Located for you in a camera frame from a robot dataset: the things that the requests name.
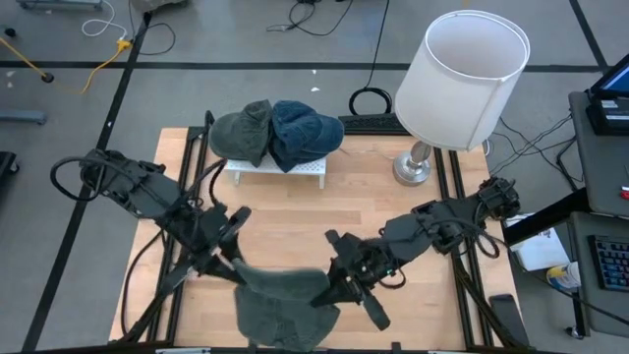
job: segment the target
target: concrete floor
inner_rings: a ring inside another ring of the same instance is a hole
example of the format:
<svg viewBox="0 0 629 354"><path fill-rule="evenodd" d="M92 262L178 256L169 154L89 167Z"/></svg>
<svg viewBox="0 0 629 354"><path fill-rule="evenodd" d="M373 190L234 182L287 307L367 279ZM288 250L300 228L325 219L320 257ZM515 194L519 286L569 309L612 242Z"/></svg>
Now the concrete floor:
<svg viewBox="0 0 629 354"><path fill-rule="evenodd" d="M115 22L130 28L127 0L110 0ZM629 50L625 0L579 0L604 59L614 64ZM520 25L532 44L532 65L596 66L584 33L569 0L471 0L470 7L502 15ZM370 63L385 2L357 0L337 31L312 37L299 31L266 32L283 24L293 0L193 0L187 8L159 11L152 24L165 22L177 33L177 44L167 54L140 56L145 62L195 63ZM309 28L329 29L346 3L323 0ZM409 63L430 21L462 7L461 0L395 0L391 2L379 63ZM117 29L99 37L85 37L81 23L108 18L109 12L39 5L25 11L12 1L0 2L0 24L20 34L13 40L33 60L56 62L103 61L115 51ZM141 15L134 11L136 27ZM167 47L170 34L152 29L144 51ZM118 59L123 65L125 53ZM0 107L40 109L49 116L44 126L0 123L0 150L18 154L22 171L0 205L0 352L22 349L57 251L66 232L74 203L59 194L48 180L50 166L67 155L85 154L93 148L123 70L98 73L89 92L72 95L41 82L31 70L16 68L15 58L0 49ZM576 67L566 71L577 71ZM46 69L57 82L80 87L87 69ZM134 158L152 159L162 127L201 124L203 112L214 115L240 109L256 99L299 99L329 115L349 114L347 100L368 78L364 70L200 70L136 69L131 75L108 147ZM532 138L564 118L567 94L583 90L598 79L597 73L533 73L522 75L503 113L504 120ZM376 71L372 85L395 92L403 71ZM357 101L361 112L379 112L383 104L371 97ZM496 132L523 142L501 125ZM570 138L571 124L546 137L540 147ZM510 155L503 138L493 136L490 167ZM553 158L557 149L547 152ZM565 160L574 176L581 176L575 148ZM62 173L70 190L79 189L77 170ZM567 195L562 177L538 155L523 157L503 169L502 177L515 178L524 211L535 211ZM131 249L136 221L109 201L89 204L63 273L59 290L38 341L38 349L105 343ZM583 341L563 333L573 324L572 304L524 274L516 274L523 317L532 344L540 349L572 353L614 353L629 339L594 332Z"/></svg>

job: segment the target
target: table lamp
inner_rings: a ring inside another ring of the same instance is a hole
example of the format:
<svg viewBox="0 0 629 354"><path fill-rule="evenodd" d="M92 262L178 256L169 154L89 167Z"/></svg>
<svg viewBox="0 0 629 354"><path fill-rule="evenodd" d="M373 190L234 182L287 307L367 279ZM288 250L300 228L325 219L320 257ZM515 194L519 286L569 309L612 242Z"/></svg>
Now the table lamp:
<svg viewBox="0 0 629 354"><path fill-rule="evenodd" d="M419 139L393 163L399 183L428 179L431 147L471 150L489 137L530 49L519 27L494 14L455 11L430 24L395 95L397 118Z"/></svg>

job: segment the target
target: wooden tabletop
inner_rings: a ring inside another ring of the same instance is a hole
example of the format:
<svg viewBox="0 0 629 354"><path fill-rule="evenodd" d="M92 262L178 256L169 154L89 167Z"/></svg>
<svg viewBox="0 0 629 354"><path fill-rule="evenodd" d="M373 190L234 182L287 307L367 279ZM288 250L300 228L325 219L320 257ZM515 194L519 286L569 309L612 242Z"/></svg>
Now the wooden tabletop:
<svg viewBox="0 0 629 354"><path fill-rule="evenodd" d="M170 178L179 176L186 135L185 128L166 128L161 132L154 161L167 166L165 174ZM392 159L400 151L408 150L414 141L410 137L345 137L341 149L328 156L322 190L314 176L243 174L240 186L235 186L231 176L223 173L216 183L216 197L229 206L228 212L239 206L248 206L253 211L240 233L241 249L248 263L264 268L317 266L327 271L329 259L335 253L323 235L326 230L375 237L386 220L408 213L412 207L440 200L433 160L429 179L419 187L403 187L392 175ZM193 160L198 148L193 151ZM206 165L216 159L209 151ZM444 159L454 196L447 153ZM465 191L474 194L488 178L483 149L459 153L459 162ZM208 180L201 188L206 206ZM152 221L140 221L130 261L157 231ZM497 222L488 223L488 232L502 237ZM161 243L157 242L138 262L130 281L127 327L153 297L162 253ZM479 264L487 297L510 293L517 298L504 252L497 260L479 254ZM338 304L341 316L320 347L390 349L391 342L397 341L404 349L464 349L450 258L429 249L405 265L404 271L406 286L399 290L377 286L373 292L391 319L387 330L378 331L362 306ZM176 345L248 345L236 325L234 284L210 276L194 276L184 285ZM469 302L475 339L482 343L477 310ZM164 337L169 311L167 302L162 309L160 338ZM122 334L119 316L120 304L111 329L112 339Z"/></svg>

